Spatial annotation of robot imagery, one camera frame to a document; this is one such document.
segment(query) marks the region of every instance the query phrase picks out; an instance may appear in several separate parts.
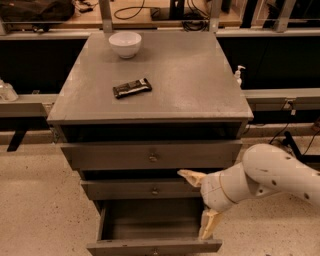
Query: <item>white bottle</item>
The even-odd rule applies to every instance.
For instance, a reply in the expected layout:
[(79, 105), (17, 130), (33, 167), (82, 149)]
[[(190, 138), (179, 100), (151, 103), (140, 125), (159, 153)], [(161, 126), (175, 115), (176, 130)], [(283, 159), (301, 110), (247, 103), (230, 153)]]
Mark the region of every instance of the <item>white bottle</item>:
[(242, 79), (241, 79), (241, 69), (246, 69), (243, 66), (238, 66), (238, 70), (234, 73), (234, 77), (237, 79), (238, 84), (241, 86)]
[(11, 84), (5, 83), (0, 79), (0, 100), (15, 101), (18, 99), (18, 95), (13, 89)]

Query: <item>floor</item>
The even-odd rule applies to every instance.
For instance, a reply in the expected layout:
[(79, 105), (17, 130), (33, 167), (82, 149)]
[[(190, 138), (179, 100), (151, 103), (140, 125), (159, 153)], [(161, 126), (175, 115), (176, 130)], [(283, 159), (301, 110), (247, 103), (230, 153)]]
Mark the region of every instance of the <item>floor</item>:
[[(259, 127), (252, 129), (253, 136), (243, 139), (240, 157), (248, 146), (268, 143), (276, 131), (260, 129), (258, 133)], [(303, 152), (312, 136), (294, 132)], [(309, 154), (319, 154), (319, 137)], [(86, 244), (95, 241), (98, 230), (96, 208), (60, 144), (32, 141), (27, 137), (10, 153), (5, 143), (0, 145), (0, 255), (89, 256)], [(284, 193), (246, 200), (224, 213), (214, 238), (223, 240), (221, 250), (201, 255), (318, 256), (320, 207)]]

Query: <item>drawer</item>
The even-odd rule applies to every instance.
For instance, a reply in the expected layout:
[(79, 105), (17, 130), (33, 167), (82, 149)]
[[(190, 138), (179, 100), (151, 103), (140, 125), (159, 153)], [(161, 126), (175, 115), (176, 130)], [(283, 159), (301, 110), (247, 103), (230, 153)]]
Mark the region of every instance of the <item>drawer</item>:
[(90, 200), (159, 199), (200, 197), (200, 188), (194, 188), (185, 179), (96, 180), (81, 181)]
[(70, 143), (62, 151), (74, 170), (226, 168), (241, 145), (241, 140)]
[(163, 255), (217, 252), (221, 240), (198, 239), (202, 199), (105, 201), (92, 255)]

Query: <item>cabinet top surface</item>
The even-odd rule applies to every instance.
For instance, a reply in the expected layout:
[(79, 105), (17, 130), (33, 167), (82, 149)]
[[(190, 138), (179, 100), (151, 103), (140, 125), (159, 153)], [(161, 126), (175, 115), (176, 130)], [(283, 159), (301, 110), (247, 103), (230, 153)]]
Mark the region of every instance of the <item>cabinet top surface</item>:
[[(131, 59), (112, 51), (112, 34), (92, 33), (48, 117), (52, 124), (249, 119), (252, 112), (214, 34), (142, 32)], [(151, 92), (122, 99), (114, 86), (147, 78)]]

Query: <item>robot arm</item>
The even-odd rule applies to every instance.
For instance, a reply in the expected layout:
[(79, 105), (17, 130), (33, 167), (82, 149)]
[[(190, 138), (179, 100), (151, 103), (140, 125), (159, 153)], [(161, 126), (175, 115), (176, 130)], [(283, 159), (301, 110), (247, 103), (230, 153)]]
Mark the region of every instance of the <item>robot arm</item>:
[(245, 199), (287, 192), (320, 206), (320, 172), (269, 144), (250, 147), (241, 163), (220, 172), (206, 175), (180, 170), (178, 173), (191, 185), (201, 187), (208, 207), (202, 216), (201, 239), (212, 234), (222, 212)]

